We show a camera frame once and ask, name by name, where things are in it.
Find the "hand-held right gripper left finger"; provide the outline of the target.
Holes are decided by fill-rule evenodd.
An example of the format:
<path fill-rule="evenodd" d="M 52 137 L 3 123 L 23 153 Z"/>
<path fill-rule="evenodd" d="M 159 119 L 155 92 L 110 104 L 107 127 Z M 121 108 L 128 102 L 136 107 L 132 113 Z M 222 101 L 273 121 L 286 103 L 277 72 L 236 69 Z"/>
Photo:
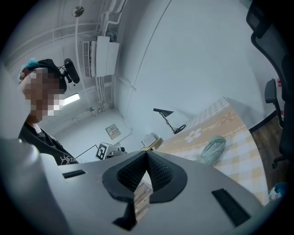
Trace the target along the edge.
<path fill-rule="evenodd" d="M 144 156 L 143 151 L 112 159 L 58 166 L 41 154 L 49 199 L 50 235 L 146 235 L 147 223 L 132 223 L 134 194 L 117 179 L 119 168 Z"/>

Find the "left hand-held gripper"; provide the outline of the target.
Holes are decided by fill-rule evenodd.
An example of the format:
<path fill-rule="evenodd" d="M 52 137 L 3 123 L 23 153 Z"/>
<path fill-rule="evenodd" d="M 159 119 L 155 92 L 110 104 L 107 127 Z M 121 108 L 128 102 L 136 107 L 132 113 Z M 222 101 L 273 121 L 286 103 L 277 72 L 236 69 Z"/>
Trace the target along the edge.
<path fill-rule="evenodd" d="M 99 160 L 105 160 L 124 154 L 127 154 L 127 151 L 124 147 L 118 147 L 105 142 L 101 142 L 96 152 L 96 158 Z"/>

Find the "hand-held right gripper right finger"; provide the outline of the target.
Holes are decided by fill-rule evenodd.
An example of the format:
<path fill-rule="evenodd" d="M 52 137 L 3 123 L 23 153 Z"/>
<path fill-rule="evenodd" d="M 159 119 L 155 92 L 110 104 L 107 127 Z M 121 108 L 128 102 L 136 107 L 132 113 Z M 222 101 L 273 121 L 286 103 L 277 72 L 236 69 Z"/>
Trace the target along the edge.
<path fill-rule="evenodd" d="M 262 210 L 260 201 L 218 169 L 182 157 L 156 152 L 182 167 L 187 184 L 172 201 L 150 204 L 132 235 L 221 235 L 235 228 L 218 201 L 215 190 L 226 190 L 250 217 Z"/>

